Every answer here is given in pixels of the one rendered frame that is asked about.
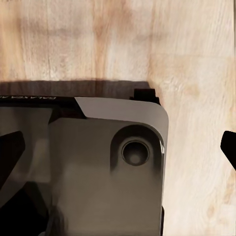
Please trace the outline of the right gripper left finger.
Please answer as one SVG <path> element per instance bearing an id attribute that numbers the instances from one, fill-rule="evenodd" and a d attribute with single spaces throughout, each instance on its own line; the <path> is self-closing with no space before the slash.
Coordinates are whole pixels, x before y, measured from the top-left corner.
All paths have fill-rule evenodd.
<path id="1" fill-rule="evenodd" d="M 0 190 L 26 149 L 21 131 L 0 136 Z"/>

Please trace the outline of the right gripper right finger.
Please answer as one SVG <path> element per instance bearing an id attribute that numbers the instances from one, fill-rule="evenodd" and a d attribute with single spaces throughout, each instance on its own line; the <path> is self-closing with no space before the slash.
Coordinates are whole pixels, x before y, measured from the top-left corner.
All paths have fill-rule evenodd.
<path id="1" fill-rule="evenodd" d="M 221 150 L 236 170 L 236 133 L 225 131 L 220 146 Z"/>

